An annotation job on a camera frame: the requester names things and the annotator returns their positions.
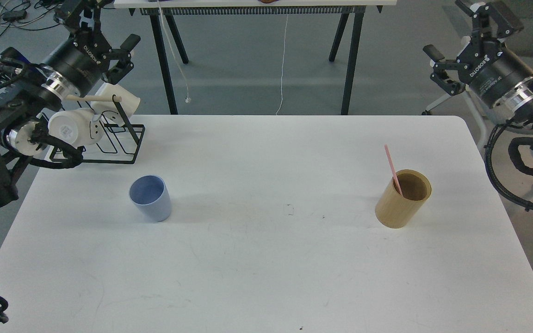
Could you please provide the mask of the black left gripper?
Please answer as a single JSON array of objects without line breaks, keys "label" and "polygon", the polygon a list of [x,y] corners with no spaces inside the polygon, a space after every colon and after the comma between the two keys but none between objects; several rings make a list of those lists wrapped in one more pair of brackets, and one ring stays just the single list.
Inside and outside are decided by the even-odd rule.
[{"label": "black left gripper", "polygon": [[[69,37],[43,65],[61,74],[79,93],[88,93],[101,78],[118,84],[135,67],[131,52],[141,36],[131,34],[118,49],[112,49],[101,32],[103,6],[104,0],[64,0],[54,10],[54,21],[68,30]],[[109,68],[112,61],[116,63]]]}]

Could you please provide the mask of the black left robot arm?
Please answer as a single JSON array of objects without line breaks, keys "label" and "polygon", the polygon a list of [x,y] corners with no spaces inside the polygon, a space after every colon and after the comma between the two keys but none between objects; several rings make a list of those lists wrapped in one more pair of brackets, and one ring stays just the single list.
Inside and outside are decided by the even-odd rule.
[{"label": "black left robot arm", "polygon": [[54,19],[68,30],[42,63],[9,47],[0,53],[0,208],[19,198],[17,181],[28,165],[70,169],[83,162],[80,146],[53,137],[45,108],[59,111],[70,96],[85,97],[100,80],[116,84],[132,69],[131,51],[140,42],[131,34],[113,48],[101,31],[107,0],[65,0]]}]

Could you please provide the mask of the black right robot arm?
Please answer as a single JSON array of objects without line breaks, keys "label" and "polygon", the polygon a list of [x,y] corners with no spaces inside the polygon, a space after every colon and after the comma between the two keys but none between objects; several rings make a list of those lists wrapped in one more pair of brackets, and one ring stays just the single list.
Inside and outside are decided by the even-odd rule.
[{"label": "black right robot arm", "polygon": [[[472,101],[476,96],[495,125],[480,141],[487,176],[505,199],[531,211],[533,202],[510,192],[498,180],[492,162],[493,149],[504,131],[533,131],[533,70],[505,44],[524,25],[500,0],[472,4],[457,0],[455,4],[471,19],[471,34],[463,37],[463,49],[455,59],[446,59],[434,45],[423,47],[431,59],[430,78],[444,91],[423,114],[431,115],[435,107],[463,93],[472,114],[480,118]],[[533,177],[533,135],[512,139],[508,154],[518,171]]]}]

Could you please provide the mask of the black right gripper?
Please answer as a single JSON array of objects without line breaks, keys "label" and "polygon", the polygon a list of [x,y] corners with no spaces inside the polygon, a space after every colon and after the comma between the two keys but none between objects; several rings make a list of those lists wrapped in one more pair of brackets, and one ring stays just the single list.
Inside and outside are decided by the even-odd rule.
[{"label": "black right gripper", "polygon": [[456,0],[455,4],[472,19],[469,45],[455,60],[447,60],[433,44],[424,46],[423,52],[431,59],[430,78],[450,96],[468,86],[487,107],[494,108],[512,89],[533,79],[533,70],[508,49],[501,55],[482,55],[478,64],[472,64],[471,50],[484,50],[483,43],[489,41],[504,44],[509,36],[521,32],[524,24],[501,0]]}]

